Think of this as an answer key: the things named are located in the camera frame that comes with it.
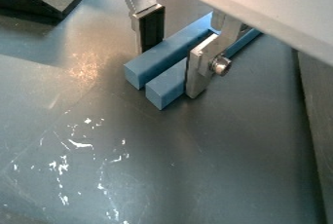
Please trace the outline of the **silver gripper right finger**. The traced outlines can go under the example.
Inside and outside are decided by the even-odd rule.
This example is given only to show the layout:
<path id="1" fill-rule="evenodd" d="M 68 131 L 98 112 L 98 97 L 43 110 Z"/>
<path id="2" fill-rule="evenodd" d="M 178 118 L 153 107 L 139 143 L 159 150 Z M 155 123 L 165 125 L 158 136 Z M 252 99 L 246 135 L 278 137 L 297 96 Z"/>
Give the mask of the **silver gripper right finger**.
<path id="1" fill-rule="evenodd" d="M 213 75 L 223 75 L 230 62 L 221 56 L 226 48 L 236 42 L 242 22 L 233 16 L 214 10 L 211 28 L 219 33 L 199 43 L 190 51 L 186 70 L 186 94 L 195 98 L 207 88 Z"/>

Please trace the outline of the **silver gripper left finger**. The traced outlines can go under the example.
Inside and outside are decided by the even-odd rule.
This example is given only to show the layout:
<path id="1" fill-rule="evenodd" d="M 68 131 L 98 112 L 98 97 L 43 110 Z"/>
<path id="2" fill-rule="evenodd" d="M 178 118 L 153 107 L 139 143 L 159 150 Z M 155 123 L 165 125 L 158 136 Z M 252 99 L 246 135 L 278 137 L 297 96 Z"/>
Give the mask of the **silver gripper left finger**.
<path id="1" fill-rule="evenodd" d="M 165 39 L 166 7 L 158 0 L 125 0 L 142 54 Z"/>

